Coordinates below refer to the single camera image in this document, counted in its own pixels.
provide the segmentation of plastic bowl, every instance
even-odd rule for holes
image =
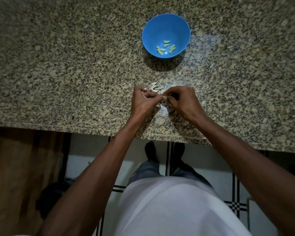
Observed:
[[[165,40],[170,40],[167,47],[164,47]],[[180,16],[169,13],[152,18],[142,32],[142,41],[146,50],[161,59],[169,59],[179,55],[187,47],[189,40],[188,23]],[[168,51],[172,45],[175,45],[176,49],[170,54]],[[163,55],[161,55],[157,52],[156,46],[167,49],[167,51],[163,51]]]

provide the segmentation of foot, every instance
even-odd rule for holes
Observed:
[[[174,153],[172,157],[170,158],[170,166],[173,169],[176,169],[178,166],[183,164],[183,161],[181,160],[182,155],[185,152],[185,144],[184,143],[175,143],[174,146]]]
[[[147,155],[148,160],[152,160],[156,163],[159,163],[156,158],[156,149],[153,142],[149,142],[145,145],[145,154]]]

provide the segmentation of gray pants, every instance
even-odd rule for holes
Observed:
[[[173,170],[172,175],[176,177],[185,177],[188,179],[199,181],[209,187],[212,187],[211,184],[202,175],[198,174],[191,166],[187,165],[186,163],[183,163],[182,161],[181,164]],[[143,162],[138,167],[135,173],[130,177],[128,185],[137,180],[152,177],[162,177],[162,175],[159,173],[159,163],[148,160]]]

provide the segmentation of right hand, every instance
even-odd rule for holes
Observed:
[[[193,87],[171,87],[163,93],[173,109],[190,123],[194,124],[199,117],[206,116]]]

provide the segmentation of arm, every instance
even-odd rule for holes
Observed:
[[[38,235],[92,235],[102,217],[122,161],[145,119],[163,97],[134,87],[126,125],[55,204]]]
[[[274,225],[295,234],[295,176],[210,119],[193,88],[172,87],[163,95],[212,143]]]

